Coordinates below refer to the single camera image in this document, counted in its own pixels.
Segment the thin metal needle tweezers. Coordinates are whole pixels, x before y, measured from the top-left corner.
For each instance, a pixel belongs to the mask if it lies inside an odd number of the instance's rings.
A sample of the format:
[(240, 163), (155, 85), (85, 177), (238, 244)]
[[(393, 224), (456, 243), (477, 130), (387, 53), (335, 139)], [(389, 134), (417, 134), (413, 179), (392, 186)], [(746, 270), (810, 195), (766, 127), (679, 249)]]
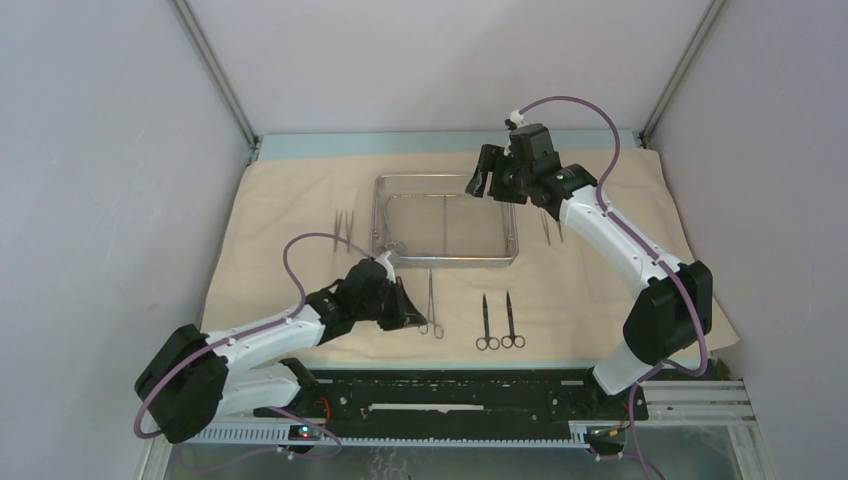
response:
[(551, 230), (550, 230), (550, 226), (549, 226), (549, 221), (548, 221), (547, 215), (546, 215), (545, 213), (541, 213), (541, 212), (540, 212), (540, 221), (541, 221), (541, 224), (542, 224), (542, 229), (543, 229), (543, 233), (544, 233), (544, 237), (545, 237), (546, 243), (547, 243), (547, 245), (549, 245), (549, 246), (550, 246), (550, 245), (552, 245), (552, 242), (551, 242)]

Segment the metal hemostat clamp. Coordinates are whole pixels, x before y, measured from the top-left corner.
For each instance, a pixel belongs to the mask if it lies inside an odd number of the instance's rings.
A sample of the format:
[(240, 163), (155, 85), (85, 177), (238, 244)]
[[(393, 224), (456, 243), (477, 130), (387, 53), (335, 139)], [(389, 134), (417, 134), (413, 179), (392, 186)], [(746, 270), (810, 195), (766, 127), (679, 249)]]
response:
[(422, 335), (432, 334), (437, 340), (444, 338), (444, 328), (438, 322), (435, 311), (435, 288), (433, 279), (433, 270), (428, 271), (427, 282), (427, 305), (426, 305), (426, 324), (417, 327), (417, 330)]

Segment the metal surgical instrument tray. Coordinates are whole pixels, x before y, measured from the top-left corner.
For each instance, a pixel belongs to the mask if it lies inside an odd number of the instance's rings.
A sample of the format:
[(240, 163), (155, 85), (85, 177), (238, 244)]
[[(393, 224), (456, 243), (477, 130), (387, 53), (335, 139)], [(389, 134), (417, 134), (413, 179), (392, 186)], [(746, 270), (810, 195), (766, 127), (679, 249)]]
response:
[(514, 208), (465, 192), (459, 173), (375, 179), (370, 251), (398, 268), (504, 268), (519, 254)]

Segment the metal surgical scissors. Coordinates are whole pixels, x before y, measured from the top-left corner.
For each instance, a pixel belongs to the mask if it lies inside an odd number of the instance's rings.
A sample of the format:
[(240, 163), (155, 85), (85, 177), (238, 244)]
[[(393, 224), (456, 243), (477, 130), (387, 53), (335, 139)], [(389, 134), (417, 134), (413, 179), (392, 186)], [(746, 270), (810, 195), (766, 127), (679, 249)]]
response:
[(508, 333), (501, 338), (501, 345), (502, 345), (503, 348), (506, 348), (506, 349), (512, 349), (512, 348), (521, 349), (521, 348), (524, 348), (525, 345), (526, 345), (526, 339), (523, 335), (519, 335), (516, 332), (513, 304), (512, 304), (511, 294), (510, 294), (509, 291), (506, 292), (506, 296), (505, 296), (505, 309), (506, 309)]

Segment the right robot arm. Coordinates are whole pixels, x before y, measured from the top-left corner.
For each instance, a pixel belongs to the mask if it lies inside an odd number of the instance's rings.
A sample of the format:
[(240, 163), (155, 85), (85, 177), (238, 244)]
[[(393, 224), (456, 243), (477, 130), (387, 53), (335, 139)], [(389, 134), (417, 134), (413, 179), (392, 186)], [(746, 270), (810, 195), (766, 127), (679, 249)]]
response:
[(612, 205), (599, 180), (579, 164), (562, 164), (547, 127), (519, 112), (505, 124), (508, 145), (482, 146), (466, 193), (544, 210), (591, 244), (635, 298), (622, 342), (588, 371), (581, 392), (585, 411), (606, 418), (620, 407), (622, 392), (670, 356), (691, 345), (706, 354), (711, 271), (700, 261), (684, 263), (645, 237)]

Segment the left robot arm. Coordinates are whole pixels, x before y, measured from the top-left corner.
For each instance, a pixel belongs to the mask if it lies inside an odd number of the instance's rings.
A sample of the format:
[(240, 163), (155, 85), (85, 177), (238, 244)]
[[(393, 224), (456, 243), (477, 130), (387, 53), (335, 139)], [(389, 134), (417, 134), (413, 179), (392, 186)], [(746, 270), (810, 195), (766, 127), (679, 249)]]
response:
[(362, 260), (300, 304), (243, 327), (179, 327), (134, 385), (142, 412), (157, 426), (150, 435), (178, 444), (219, 417), (270, 408), (308, 414), (317, 380), (293, 352), (346, 335), (360, 321), (383, 331), (427, 322), (385, 257)]

